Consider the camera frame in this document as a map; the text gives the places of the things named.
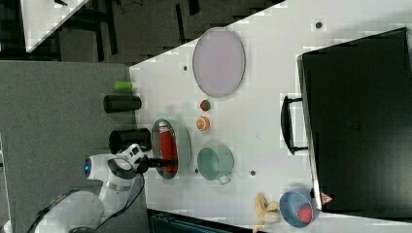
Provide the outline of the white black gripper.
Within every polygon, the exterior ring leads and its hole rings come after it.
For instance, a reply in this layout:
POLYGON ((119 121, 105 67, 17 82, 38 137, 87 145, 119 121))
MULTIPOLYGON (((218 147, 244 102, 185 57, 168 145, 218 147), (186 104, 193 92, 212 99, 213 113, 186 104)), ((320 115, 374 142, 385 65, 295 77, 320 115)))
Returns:
POLYGON ((130 145, 122 154, 138 174, 144 174, 149 170, 148 162, 152 164, 177 164, 176 159, 148 158, 138 144, 130 145))

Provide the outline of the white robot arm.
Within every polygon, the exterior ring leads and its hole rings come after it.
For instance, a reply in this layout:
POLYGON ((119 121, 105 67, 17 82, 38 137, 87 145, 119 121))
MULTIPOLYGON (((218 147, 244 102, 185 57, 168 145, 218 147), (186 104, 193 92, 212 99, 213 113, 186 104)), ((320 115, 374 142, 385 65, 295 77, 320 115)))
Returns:
POLYGON ((39 212, 27 233, 96 233, 104 223, 132 204, 136 177, 152 167, 174 166, 176 158, 149 158, 137 144, 116 154, 96 154, 85 163, 85 176, 101 181, 100 191, 72 189, 39 212))

